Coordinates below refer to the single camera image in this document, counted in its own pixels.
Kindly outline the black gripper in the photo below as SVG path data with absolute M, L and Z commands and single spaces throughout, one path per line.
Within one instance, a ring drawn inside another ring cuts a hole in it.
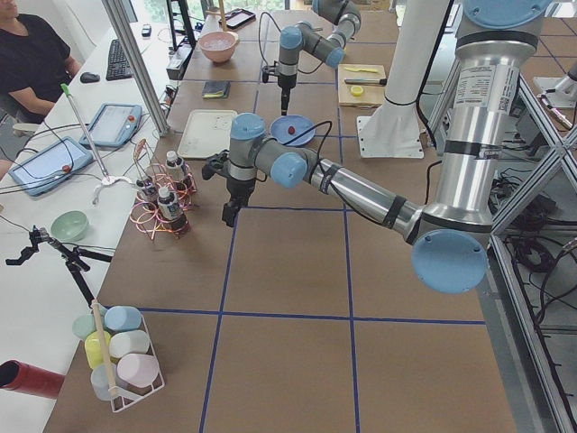
M 281 89 L 281 114 L 287 115 L 289 109 L 290 92 L 296 86 L 296 75 L 279 74 L 278 85 Z
M 223 206 L 222 220 L 229 227 L 234 227 L 235 219 L 242 207 L 246 207 L 249 198 L 255 190 L 256 179 L 237 180 L 229 178 L 226 181 L 226 188 L 231 197 Z

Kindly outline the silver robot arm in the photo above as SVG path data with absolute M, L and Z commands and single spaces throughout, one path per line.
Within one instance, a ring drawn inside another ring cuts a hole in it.
M 323 158 L 318 151 L 292 149 L 267 133 L 256 114 L 232 121 L 221 176 L 231 197 L 222 219 L 234 226 L 248 205 L 261 171 L 285 188 L 305 181 L 332 195 L 372 223 L 402 234 L 413 245 L 411 262 L 426 286 L 444 293 L 475 288 L 483 279 L 492 230 L 488 197 L 502 150 L 505 123 L 517 96 L 520 68 L 536 52 L 543 19 L 552 1 L 461 1 L 456 33 L 458 79 L 453 116 L 442 149 L 441 172 L 432 203 L 419 206 Z M 362 120 L 362 156 L 404 157 L 418 150 L 417 100 L 429 63 L 444 33 L 452 1 L 408 1 L 389 69 L 382 105 Z M 361 29 L 353 1 L 313 1 L 313 11 L 334 25 L 323 37 L 307 21 L 280 31 L 281 114 L 296 86 L 301 51 L 336 68 L 347 42 Z
M 327 36 L 322 36 L 306 21 L 283 28 L 279 36 L 278 60 L 270 74 L 278 80 L 281 89 L 280 113 L 287 115 L 291 90 L 297 84 L 299 57 L 302 51 L 322 64 L 337 69 L 343 61 L 347 42 L 361 29 L 360 10 L 353 1 L 314 1 L 313 11 L 334 26 Z

